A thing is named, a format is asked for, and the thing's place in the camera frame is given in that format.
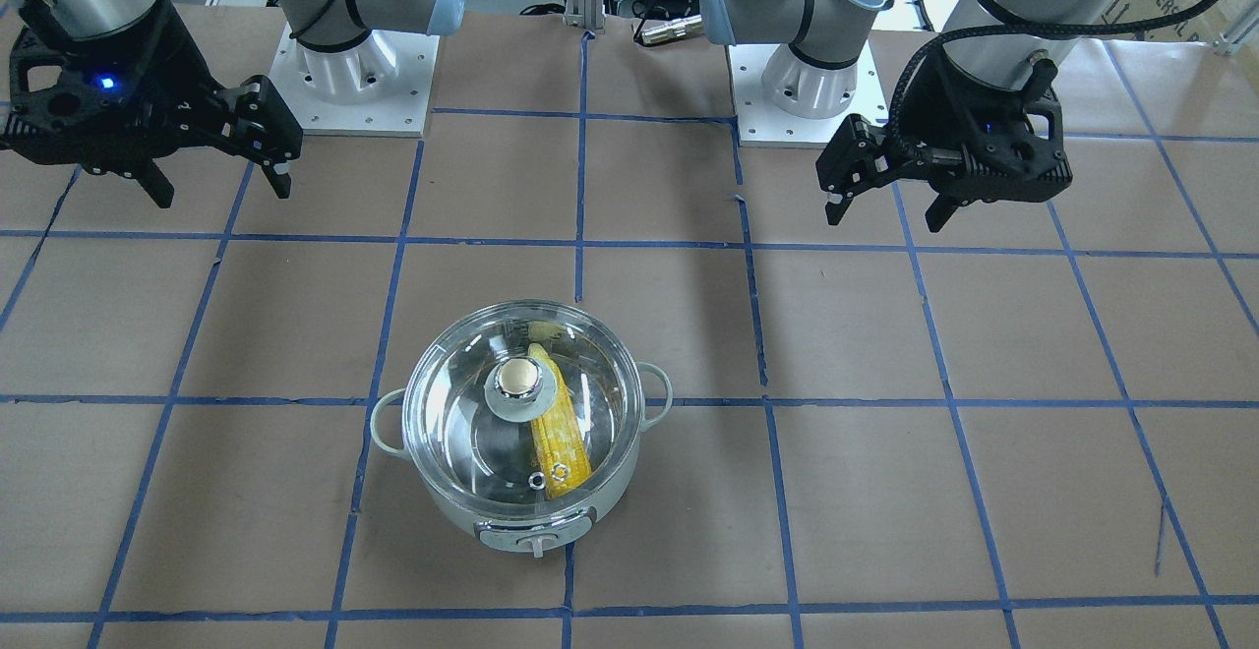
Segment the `cable connector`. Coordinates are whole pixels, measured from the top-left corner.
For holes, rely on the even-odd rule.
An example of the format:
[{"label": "cable connector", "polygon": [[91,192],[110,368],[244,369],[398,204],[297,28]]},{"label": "cable connector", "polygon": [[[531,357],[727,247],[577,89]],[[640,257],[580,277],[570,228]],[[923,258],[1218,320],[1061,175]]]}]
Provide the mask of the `cable connector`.
[{"label": "cable connector", "polygon": [[657,47],[670,44],[681,39],[690,39],[704,34],[704,18],[700,15],[686,16],[666,21],[665,25],[656,25],[642,32],[643,47]]}]

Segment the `metal pot rim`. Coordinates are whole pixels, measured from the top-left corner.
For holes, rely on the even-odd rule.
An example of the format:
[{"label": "metal pot rim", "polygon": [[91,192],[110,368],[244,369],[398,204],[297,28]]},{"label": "metal pot rim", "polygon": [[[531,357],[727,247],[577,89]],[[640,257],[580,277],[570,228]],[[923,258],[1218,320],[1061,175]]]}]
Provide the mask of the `metal pot rim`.
[{"label": "metal pot rim", "polygon": [[[444,362],[453,344],[458,344],[456,338],[470,326],[501,321],[505,316],[512,316],[512,314],[528,310],[538,310],[539,314],[545,311],[564,313],[583,321],[585,326],[599,333],[609,343],[611,350],[607,354],[617,368],[617,376],[624,391],[626,410],[624,428],[612,441],[612,450],[608,452],[608,456],[585,484],[556,499],[526,505],[485,499],[460,488],[443,471],[436,452],[433,452],[432,446],[424,440],[421,431],[424,428],[423,402],[428,394],[428,387],[432,386],[433,374],[438,370],[441,362]],[[510,300],[482,307],[476,313],[463,316],[446,328],[428,347],[415,364],[415,369],[407,383],[407,393],[403,397],[402,428],[405,449],[431,491],[442,495],[451,504],[478,517],[507,524],[529,526],[562,519],[570,515],[574,509],[589,505],[590,498],[624,469],[626,461],[635,452],[642,430],[645,411],[646,399],[637,364],[630,350],[607,325],[588,313],[562,302],[549,300]]]}]

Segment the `lid knob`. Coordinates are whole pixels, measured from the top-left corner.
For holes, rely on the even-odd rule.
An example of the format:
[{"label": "lid knob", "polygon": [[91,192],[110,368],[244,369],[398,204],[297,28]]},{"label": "lid knob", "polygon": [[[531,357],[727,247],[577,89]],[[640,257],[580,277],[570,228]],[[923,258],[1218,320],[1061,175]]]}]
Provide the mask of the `lid knob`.
[{"label": "lid knob", "polygon": [[529,357],[514,357],[499,367],[494,384],[507,398],[529,398],[538,394],[541,379],[538,362]]}]

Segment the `glass lid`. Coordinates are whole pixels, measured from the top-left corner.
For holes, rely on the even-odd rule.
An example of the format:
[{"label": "glass lid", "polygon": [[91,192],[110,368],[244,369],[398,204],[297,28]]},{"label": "glass lid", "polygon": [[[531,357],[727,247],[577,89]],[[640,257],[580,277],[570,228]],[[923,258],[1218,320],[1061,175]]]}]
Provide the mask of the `glass lid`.
[{"label": "glass lid", "polygon": [[638,434],[642,388],[621,342],[558,302],[492,305],[451,325],[403,402],[407,449],[451,502],[530,520],[580,504]]}]

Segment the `pot control knob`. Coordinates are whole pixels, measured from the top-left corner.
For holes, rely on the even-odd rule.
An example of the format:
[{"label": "pot control knob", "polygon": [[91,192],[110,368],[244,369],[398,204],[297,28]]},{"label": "pot control knob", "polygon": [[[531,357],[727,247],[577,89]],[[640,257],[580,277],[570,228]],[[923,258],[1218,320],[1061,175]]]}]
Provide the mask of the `pot control knob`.
[{"label": "pot control knob", "polygon": [[541,416],[555,402],[559,383],[549,368],[531,357],[512,357],[490,370],[485,379],[485,402],[507,422],[525,423]]},{"label": "pot control knob", "polygon": [[549,551],[559,546],[559,537],[554,533],[538,533],[521,538],[521,541],[516,542],[516,546],[529,548],[534,552],[535,558],[541,558],[543,551]]},{"label": "pot control knob", "polygon": [[529,357],[514,357],[499,367],[495,388],[507,398],[533,398],[541,388],[543,372]]}]

